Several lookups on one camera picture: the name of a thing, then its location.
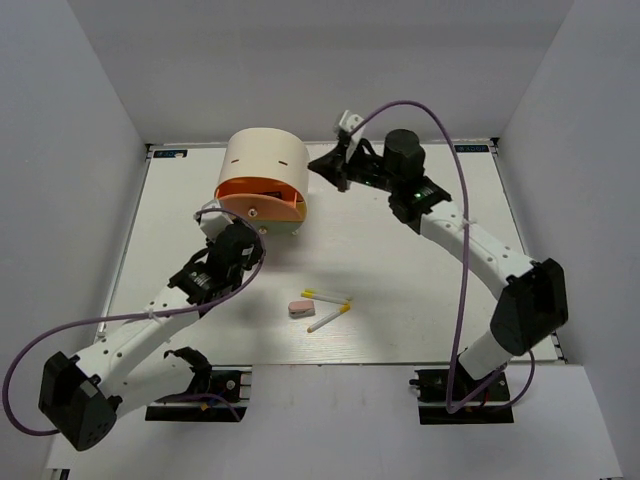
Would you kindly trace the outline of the orange top drawer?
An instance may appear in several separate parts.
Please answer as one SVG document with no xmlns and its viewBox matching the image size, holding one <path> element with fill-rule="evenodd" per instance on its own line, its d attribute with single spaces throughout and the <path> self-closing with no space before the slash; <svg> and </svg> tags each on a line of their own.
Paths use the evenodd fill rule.
<svg viewBox="0 0 640 480">
<path fill-rule="evenodd" d="M 263 195 L 267 191 L 282 191 L 282 199 Z M 240 177 L 222 182 L 215 191 L 219 204 L 248 220 L 303 222 L 307 206 L 303 195 L 294 187 L 274 179 Z M 258 215 L 250 217 L 255 208 Z"/>
</svg>

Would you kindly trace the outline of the pink cap black highlighter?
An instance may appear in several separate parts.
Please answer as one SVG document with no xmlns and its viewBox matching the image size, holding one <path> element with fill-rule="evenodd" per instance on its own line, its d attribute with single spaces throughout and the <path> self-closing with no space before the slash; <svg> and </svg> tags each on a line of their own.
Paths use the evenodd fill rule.
<svg viewBox="0 0 640 480">
<path fill-rule="evenodd" d="M 270 196 L 270 197 L 275 197 L 275 198 L 279 198 L 279 199 L 282 199 L 282 198 L 283 198 L 283 197 L 282 197 L 283 193 L 282 193 L 282 191 L 280 191 L 280 190 L 276 190 L 276 191 L 267 191 L 267 192 L 264 192 L 264 193 L 263 193 L 263 195 Z"/>
</svg>

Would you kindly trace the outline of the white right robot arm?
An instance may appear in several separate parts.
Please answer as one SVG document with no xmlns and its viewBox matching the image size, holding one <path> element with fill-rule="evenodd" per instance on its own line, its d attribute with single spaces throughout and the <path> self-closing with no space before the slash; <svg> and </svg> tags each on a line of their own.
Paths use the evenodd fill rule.
<svg viewBox="0 0 640 480">
<path fill-rule="evenodd" d="M 514 252 L 467 220 L 451 195 L 426 175 L 425 159 L 418 136 L 397 129 L 386 135 L 382 154 L 366 139 L 352 143 L 340 134 L 336 146 L 308 168 L 341 192 L 358 183 L 388 193 L 401 223 L 459 260 L 493 294 L 497 305 L 488 331 L 458 354 L 459 368 L 451 374 L 453 390 L 472 399 L 486 389 L 488 375 L 567 322 L 565 275 L 555 260 L 539 262 Z"/>
</svg>

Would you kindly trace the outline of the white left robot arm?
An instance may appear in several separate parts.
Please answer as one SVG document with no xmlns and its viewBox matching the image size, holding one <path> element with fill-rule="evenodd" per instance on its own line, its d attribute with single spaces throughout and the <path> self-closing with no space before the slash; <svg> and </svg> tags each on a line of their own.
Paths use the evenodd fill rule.
<svg viewBox="0 0 640 480">
<path fill-rule="evenodd" d="M 77 451 L 97 445 L 129 412 L 164 397 L 199 399 L 212 366 L 171 338 L 233 298 L 256 276 L 264 245 L 247 222 L 219 219 L 205 248 L 168 280 L 141 312 L 119 315 L 105 339 L 45 363 L 39 410 Z"/>
</svg>

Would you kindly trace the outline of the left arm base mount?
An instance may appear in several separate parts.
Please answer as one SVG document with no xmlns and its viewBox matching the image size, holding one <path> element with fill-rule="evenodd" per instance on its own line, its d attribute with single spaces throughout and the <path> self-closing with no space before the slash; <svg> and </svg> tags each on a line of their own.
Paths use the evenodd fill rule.
<svg viewBox="0 0 640 480">
<path fill-rule="evenodd" d="M 248 409 L 251 367 L 215 367 L 192 381 L 184 393 L 150 404 L 147 422 L 238 423 Z"/>
</svg>

